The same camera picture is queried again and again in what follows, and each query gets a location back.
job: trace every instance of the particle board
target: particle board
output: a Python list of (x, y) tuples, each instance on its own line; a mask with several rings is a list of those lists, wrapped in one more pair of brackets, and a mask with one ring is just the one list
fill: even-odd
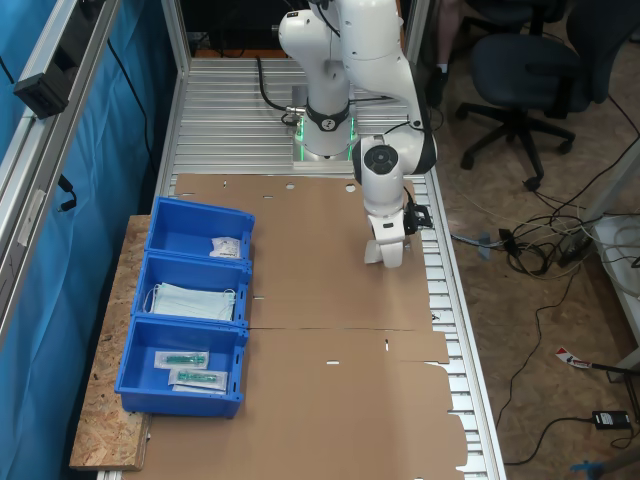
[(127, 227), (69, 461), (75, 469), (142, 468), (151, 416), (125, 412), (114, 385), (129, 329), (149, 219), (131, 217)]

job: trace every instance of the cardboard sheet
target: cardboard sheet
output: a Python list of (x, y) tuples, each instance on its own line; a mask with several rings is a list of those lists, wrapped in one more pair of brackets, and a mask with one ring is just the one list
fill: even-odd
[(181, 175), (176, 193), (256, 216), (245, 402), (232, 420), (155, 415), (125, 479), (461, 480), (448, 375), (424, 363), (448, 353), (420, 237), (401, 268), (365, 265), (350, 180)]
[(441, 345), (434, 332), (252, 330), (238, 415), (154, 416), (126, 480), (462, 480), (448, 376), (423, 363), (448, 361)]
[(373, 237), (353, 180), (180, 175), (175, 193), (256, 216), (251, 328), (431, 330), (420, 236), (400, 268), (365, 265)]

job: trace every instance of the chair armrest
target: chair armrest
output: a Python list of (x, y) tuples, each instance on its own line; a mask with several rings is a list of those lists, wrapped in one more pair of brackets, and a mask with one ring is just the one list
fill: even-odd
[(586, 70), (582, 66), (564, 65), (551, 62), (527, 63), (525, 69), (531, 75), (555, 77), (558, 79), (558, 90), (551, 110), (544, 112), (549, 118), (567, 118), (571, 102), (571, 90), (575, 81), (582, 77)]
[(576, 79), (585, 72), (582, 67), (575, 65), (564, 65), (560, 63), (539, 62), (527, 63), (525, 66), (527, 72), (531, 75), (543, 75), (545, 77), (565, 77)]

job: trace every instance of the face mask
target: face mask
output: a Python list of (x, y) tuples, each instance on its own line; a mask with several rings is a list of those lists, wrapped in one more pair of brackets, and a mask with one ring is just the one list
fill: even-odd
[(151, 292), (153, 299), (149, 312), (160, 315), (230, 321), (236, 303), (236, 292), (231, 289), (224, 292), (203, 292), (163, 283), (147, 293), (145, 309)]

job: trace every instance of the blue plastic bin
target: blue plastic bin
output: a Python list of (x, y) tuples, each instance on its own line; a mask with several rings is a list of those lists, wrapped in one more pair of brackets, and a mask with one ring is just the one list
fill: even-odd
[[(242, 360), (249, 333), (187, 319), (135, 315), (122, 354), (115, 391), (128, 412), (233, 417), (244, 398)], [(156, 351), (208, 351), (208, 370), (229, 373), (225, 395), (174, 392), (169, 371), (153, 367)]]
[[(158, 197), (145, 250), (250, 265), (249, 244), (255, 220), (253, 215), (240, 210)], [(240, 240), (241, 258), (210, 257), (211, 239), (217, 237)]]
[[(180, 288), (208, 292), (224, 292), (231, 289), (236, 292), (231, 321), (206, 318), (193, 318), (193, 320), (246, 328), (249, 325), (245, 310), (250, 280), (251, 269), (245, 264), (234, 265), (147, 252), (142, 259), (131, 314), (148, 313), (153, 298), (153, 293), (149, 292), (163, 282)], [(169, 320), (176, 318), (169, 315), (152, 314), (152, 316)]]

